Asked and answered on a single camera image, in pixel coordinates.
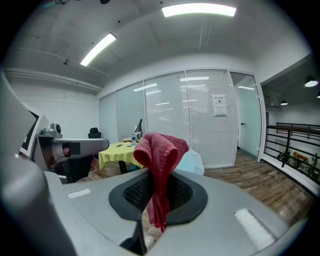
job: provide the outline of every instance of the shoe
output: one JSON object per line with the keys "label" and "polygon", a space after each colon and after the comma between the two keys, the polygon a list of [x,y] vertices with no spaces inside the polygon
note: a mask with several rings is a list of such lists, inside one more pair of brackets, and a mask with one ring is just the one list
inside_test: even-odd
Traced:
{"label": "shoe", "polygon": [[155,239],[152,236],[146,236],[144,238],[144,244],[146,249],[149,251],[150,248],[155,244]]}

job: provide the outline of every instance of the black pendant lamp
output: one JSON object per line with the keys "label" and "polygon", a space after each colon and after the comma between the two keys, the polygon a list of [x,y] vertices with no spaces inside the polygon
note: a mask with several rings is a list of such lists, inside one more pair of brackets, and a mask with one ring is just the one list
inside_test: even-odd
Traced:
{"label": "black pendant lamp", "polygon": [[318,81],[315,79],[314,76],[312,75],[308,75],[306,78],[305,78],[305,87],[314,87],[318,84]]}

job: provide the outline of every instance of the railing post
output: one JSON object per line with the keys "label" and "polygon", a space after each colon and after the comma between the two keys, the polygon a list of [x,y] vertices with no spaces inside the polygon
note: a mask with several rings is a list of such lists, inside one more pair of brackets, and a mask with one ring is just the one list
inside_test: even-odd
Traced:
{"label": "railing post", "polygon": [[285,161],[286,161],[286,158],[287,158],[287,155],[288,155],[288,151],[289,151],[290,134],[291,134],[291,132],[288,130],[288,138],[286,139],[285,153],[284,153],[284,157],[283,157],[283,161],[282,161],[282,166],[281,167],[285,166]]}

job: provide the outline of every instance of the wood plank floor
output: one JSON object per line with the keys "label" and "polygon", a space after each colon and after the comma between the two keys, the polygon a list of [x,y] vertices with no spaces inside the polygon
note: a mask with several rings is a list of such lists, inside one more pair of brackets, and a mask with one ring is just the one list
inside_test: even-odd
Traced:
{"label": "wood plank floor", "polygon": [[[109,162],[102,170],[98,167],[78,182],[95,181],[120,174],[118,162]],[[290,226],[304,219],[314,202],[311,195],[281,172],[264,162],[256,162],[240,151],[237,152],[233,167],[206,169],[204,176],[239,186],[271,208]],[[162,235],[159,228],[149,223],[146,210],[142,213],[142,228],[144,236],[152,236],[156,241]]]}

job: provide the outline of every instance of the red towel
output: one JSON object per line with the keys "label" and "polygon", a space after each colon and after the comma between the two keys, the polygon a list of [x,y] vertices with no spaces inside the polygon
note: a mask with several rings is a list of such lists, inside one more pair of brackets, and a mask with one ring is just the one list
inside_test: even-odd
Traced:
{"label": "red towel", "polygon": [[188,144],[181,138],[149,132],[135,147],[134,158],[149,168],[154,180],[154,194],[147,205],[150,224],[165,231],[166,214],[170,211],[167,198],[169,174],[179,164],[189,150]]}

